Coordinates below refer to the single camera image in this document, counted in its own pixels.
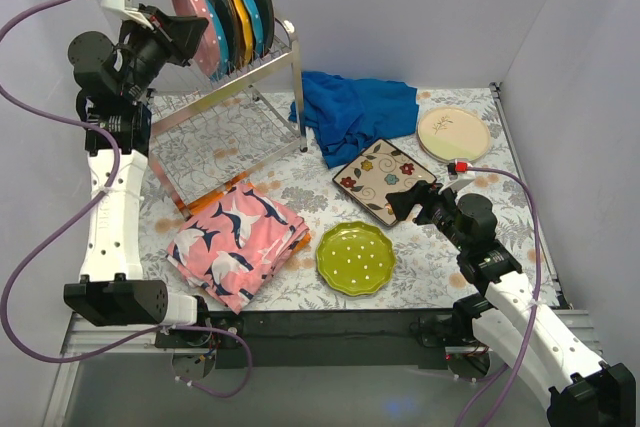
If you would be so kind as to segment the pink polka dot plate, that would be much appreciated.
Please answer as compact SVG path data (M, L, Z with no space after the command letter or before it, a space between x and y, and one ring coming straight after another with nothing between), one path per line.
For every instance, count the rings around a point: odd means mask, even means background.
M198 19L196 27L201 33L192 59L206 77L212 77L221 60L219 41L207 0L171 0L177 16Z

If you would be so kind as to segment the square floral plate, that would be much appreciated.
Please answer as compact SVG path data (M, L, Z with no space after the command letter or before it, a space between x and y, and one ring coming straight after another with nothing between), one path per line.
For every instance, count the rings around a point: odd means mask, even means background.
M339 189L386 227L397 223L386 195L407 191L417 181L435 182L436 177L384 139L364 149L333 177Z

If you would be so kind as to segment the green polka dot plate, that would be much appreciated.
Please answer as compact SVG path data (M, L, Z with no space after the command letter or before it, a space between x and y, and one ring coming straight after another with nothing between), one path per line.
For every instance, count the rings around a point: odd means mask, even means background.
M332 289L351 297L378 292L391 280L395 265L391 240L361 221L327 230L316 249L319 275Z

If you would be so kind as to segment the cream round plate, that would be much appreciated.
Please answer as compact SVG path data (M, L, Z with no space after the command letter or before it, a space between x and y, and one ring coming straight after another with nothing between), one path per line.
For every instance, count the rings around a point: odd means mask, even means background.
M474 162L491 146L487 125L472 112L454 106L427 111L417 123L416 134L422 148L441 162Z

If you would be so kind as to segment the blue polka dot plate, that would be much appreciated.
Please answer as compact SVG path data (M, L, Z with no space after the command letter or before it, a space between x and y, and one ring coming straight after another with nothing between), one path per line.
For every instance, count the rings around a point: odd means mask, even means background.
M229 70L229 47L213 4L209 0L202 1L200 11L207 16L209 25L201 40L198 64L203 73L215 81L226 75Z

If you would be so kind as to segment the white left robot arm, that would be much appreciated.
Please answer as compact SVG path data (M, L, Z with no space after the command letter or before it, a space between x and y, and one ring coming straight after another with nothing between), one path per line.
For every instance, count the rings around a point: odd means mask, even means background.
M79 279L65 285L63 299L95 326L178 325L180 337L200 347L212 337L211 320L198 313L196 297L172 294L164 282L145 279L138 226L151 136L149 86L166 64L188 65L206 23L151 6L142 14L148 23L123 21L116 42L87 31L68 47L80 88L76 110L89 125L84 148L97 204Z

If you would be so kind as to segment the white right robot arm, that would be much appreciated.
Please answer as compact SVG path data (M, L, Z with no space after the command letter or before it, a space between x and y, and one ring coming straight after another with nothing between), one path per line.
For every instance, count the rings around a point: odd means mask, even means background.
M496 238L491 202L479 194L457 198L425 181L386 197L399 220L414 206L415 221L437 228L457 249L457 263L488 306L452 320L464 344L490 347L535 394L552 426L633 426L636 381L622 363L610 365L563 320L534 297L520 264Z

